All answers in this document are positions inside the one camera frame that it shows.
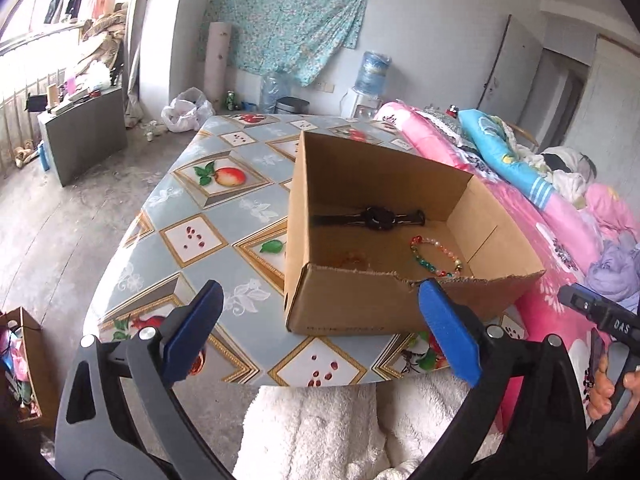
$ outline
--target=trash can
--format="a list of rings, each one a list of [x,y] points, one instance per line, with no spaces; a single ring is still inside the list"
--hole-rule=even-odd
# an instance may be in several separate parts
[[[297,97],[281,97],[276,101],[277,114],[306,114],[309,111],[309,101]]]

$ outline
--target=cardboard box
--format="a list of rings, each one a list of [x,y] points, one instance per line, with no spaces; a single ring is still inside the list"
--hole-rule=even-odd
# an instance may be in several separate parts
[[[372,205],[396,214],[421,209],[427,223],[386,232],[310,225],[312,215]],[[424,330],[418,286],[434,275],[412,256],[416,235],[435,238],[463,261],[460,278],[440,282],[483,320],[498,316],[545,272],[511,216],[471,174],[364,142],[302,133],[287,220],[287,329],[303,335]],[[439,269],[453,269],[433,246],[421,245],[420,253]],[[349,254],[370,270],[337,268]]]
[[[24,354],[29,368],[29,381],[35,400],[42,413],[41,416],[20,418],[18,422],[24,428],[37,426],[52,430],[56,427],[60,394],[51,379],[50,366],[46,359],[40,325],[23,307],[1,314],[0,326],[7,325],[11,320],[14,320],[18,326],[22,327],[22,340],[24,341]]]

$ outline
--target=blue pillow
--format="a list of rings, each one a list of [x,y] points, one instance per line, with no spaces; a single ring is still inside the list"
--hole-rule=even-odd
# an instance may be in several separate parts
[[[544,209],[554,187],[518,157],[504,140],[501,126],[478,110],[461,110],[458,120],[480,150],[484,161],[504,180],[513,184],[537,208]]]

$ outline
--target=human hand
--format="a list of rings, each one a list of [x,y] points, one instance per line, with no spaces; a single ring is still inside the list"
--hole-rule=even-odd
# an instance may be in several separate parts
[[[615,384],[607,379],[608,365],[609,360],[607,359],[607,355],[604,354],[598,364],[593,388],[589,392],[587,414],[591,417],[591,420],[599,420],[611,410],[611,401],[609,399],[613,395]],[[627,390],[631,390],[632,397],[622,416],[613,426],[610,434],[615,434],[622,430],[638,406],[638,401],[640,400],[640,371],[626,374],[623,384]]]

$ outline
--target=beaded bracelet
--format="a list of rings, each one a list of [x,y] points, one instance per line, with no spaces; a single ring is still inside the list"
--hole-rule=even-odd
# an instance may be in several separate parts
[[[420,244],[431,244],[438,249],[440,249],[443,253],[445,253],[449,258],[453,260],[453,264],[455,265],[454,272],[447,272],[446,270],[438,270],[435,265],[425,260],[420,253],[418,252],[418,246]],[[441,278],[447,276],[452,278],[453,276],[459,276],[462,271],[462,261],[451,251],[445,248],[439,241],[434,240],[432,238],[422,238],[421,236],[415,236],[411,238],[411,251],[414,254],[415,260],[427,269],[429,272],[432,272],[436,276]]]

